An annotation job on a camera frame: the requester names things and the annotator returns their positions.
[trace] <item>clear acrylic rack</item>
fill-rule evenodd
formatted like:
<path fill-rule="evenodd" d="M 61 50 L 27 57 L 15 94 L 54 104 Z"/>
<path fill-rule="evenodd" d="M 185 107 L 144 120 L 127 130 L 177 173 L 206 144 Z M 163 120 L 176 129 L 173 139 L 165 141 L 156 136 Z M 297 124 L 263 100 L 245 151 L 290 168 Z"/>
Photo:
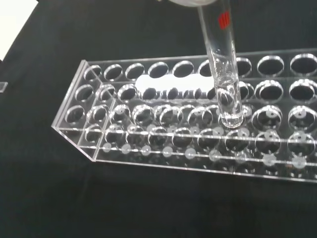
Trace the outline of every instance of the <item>clear acrylic rack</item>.
<path fill-rule="evenodd" d="M 235 129 L 219 119 L 207 56 L 83 60 L 52 127 L 93 162 L 317 182 L 316 56 L 238 54 Z"/>

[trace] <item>test tube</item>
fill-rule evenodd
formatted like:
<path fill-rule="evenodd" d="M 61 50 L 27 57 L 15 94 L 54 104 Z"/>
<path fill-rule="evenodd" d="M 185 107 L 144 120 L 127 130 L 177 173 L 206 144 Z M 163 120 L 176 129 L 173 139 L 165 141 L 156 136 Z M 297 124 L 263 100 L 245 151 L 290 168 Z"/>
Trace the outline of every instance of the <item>test tube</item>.
<path fill-rule="evenodd" d="M 238 69 L 229 0 L 215 0 L 198 7 L 220 116 L 226 127 L 243 122 Z"/>

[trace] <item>black surface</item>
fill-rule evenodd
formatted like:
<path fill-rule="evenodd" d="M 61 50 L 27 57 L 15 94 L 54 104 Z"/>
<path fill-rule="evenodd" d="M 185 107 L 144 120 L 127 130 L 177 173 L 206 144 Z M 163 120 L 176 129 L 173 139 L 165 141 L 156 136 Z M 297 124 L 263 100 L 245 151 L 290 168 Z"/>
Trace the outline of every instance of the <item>black surface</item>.
<path fill-rule="evenodd" d="M 232 0 L 237 51 L 317 47 L 316 9 Z M 315 237 L 316 184 L 94 164 L 51 129 L 81 59 L 204 53 L 191 8 L 40 1 L 0 64 L 0 237 Z"/>

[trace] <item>clear liquid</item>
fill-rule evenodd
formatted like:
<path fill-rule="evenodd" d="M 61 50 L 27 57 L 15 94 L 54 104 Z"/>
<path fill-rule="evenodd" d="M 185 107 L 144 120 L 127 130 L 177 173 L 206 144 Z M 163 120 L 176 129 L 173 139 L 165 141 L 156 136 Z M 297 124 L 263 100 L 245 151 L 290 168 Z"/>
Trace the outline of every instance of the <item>clear liquid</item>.
<path fill-rule="evenodd" d="M 214 82 L 222 123 L 235 128 L 243 122 L 239 80 L 224 76 Z"/>

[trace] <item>red marking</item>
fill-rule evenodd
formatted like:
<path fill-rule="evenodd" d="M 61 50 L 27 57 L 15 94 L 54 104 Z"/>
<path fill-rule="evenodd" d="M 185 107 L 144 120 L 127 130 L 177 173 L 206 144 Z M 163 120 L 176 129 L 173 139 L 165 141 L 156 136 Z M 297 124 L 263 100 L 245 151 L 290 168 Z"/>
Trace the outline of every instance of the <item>red marking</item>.
<path fill-rule="evenodd" d="M 230 14 L 228 11 L 222 13 L 218 18 L 221 30 L 225 29 L 230 24 Z"/>

